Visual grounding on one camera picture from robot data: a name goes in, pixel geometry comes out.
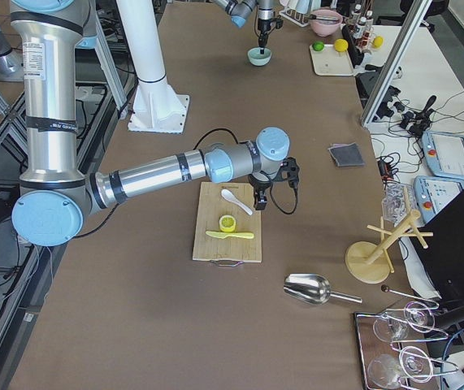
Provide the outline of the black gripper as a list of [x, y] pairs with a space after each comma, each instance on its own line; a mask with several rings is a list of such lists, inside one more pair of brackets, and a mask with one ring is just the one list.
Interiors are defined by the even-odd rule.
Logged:
[[255, 210], [265, 210], [267, 191], [271, 187], [271, 182], [269, 180], [257, 179], [253, 174], [248, 175], [248, 181], [254, 190]]
[[257, 32], [259, 53], [264, 54], [267, 48], [268, 35], [273, 29], [280, 29], [283, 26], [283, 20], [275, 14], [274, 9], [257, 10]]

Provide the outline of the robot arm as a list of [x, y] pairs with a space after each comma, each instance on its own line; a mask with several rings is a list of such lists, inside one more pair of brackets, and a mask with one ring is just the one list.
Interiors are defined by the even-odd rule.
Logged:
[[28, 169], [11, 220], [40, 246], [75, 238], [85, 219], [130, 197], [201, 177], [223, 183], [242, 176], [267, 182], [288, 157], [289, 138], [265, 128], [253, 141], [194, 149], [109, 174], [83, 174], [76, 161], [76, 48], [93, 42], [91, 1], [14, 1], [11, 24], [23, 43]]
[[281, 17], [275, 15], [275, 2], [272, 0], [215, 0], [213, 3], [222, 8], [238, 28], [242, 28], [249, 16], [255, 13], [261, 54], [265, 53], [271, 31], [283, 26]]

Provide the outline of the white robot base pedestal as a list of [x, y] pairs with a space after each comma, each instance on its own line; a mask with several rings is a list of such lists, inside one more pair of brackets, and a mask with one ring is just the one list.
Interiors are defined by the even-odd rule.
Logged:
[[181, 134], [189, 96], [169, 85], [151, 1], [117, 2], [137, 75], [137, 91], [128, 125], [131, 131]]

